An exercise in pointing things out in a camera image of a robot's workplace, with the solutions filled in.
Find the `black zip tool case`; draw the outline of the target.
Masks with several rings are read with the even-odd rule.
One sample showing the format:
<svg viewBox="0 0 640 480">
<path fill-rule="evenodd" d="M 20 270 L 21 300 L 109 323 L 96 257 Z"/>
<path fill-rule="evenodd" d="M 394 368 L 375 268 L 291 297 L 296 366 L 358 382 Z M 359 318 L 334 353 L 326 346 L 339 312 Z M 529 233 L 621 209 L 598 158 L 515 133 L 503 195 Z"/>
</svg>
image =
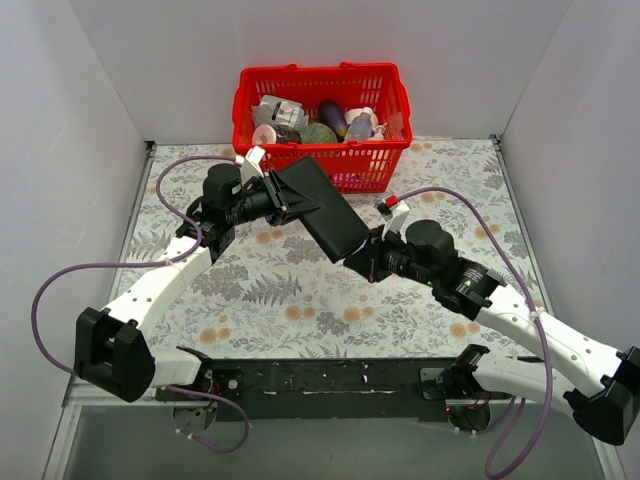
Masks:
<svg viewBox="0 0 640 480">
<path fill-rule="evenodd" d="M 345 259 L 368 238 L 369 229 L 318 164 L 305 157 L 285 169 L 321 170 L 321 208 L 306 218 L 284 218 L 284 225 L 299 221 L 332 263 Z"/>
</svg>

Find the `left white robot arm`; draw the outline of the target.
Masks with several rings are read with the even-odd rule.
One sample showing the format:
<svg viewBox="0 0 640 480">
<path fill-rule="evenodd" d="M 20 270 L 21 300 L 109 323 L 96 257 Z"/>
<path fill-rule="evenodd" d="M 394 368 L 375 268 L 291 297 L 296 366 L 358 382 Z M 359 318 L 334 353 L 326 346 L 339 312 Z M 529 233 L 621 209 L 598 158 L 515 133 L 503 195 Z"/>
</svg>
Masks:
<svg viewBox="0 0 640 480">
<path fill-rule="evenodd" d="M 262 169 L 265 150 L 252 147 L 230 162 L 215 158 L 203 194 L 182 214 L 164 252 L 145 265 L 125 293 L 76 321 L 74 374 L 125 402 L 150 388 L 177 387 L 193 400 L 214 385 L 207 356 L 189 348 L 155 350 L 149 338 L 166 311 L 235 239 L 238 225 L 291 213 L 275 175 Z"/>
</svg>

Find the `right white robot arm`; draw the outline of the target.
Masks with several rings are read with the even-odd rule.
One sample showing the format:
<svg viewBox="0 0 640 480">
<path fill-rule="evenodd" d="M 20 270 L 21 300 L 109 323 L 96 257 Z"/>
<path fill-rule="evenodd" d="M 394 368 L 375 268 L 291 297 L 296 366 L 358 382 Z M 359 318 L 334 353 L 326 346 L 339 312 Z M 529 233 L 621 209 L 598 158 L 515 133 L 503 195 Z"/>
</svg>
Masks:
<svg viewBox="0 0 640 480">
<path fill-rule="evenodd" d="M 603 344 L 528 305 L 523 289 L 460 256 L 436 221 L 416 221 L 401 232 L 405 202 L 390 197 L 378 209 L 385 225 L 370 231 L 345 267 L 371 283 L 395 274 L 427 285 L 442 307 L 501 333 L 544 363 L 536 370 L 500 360 L 486 347 L 469 347 L 452 368 L 460 395 L 489 390 L 548 403 L 598 440 L 624 444 L 639 415 L 638 347 Z"/>
</svg>

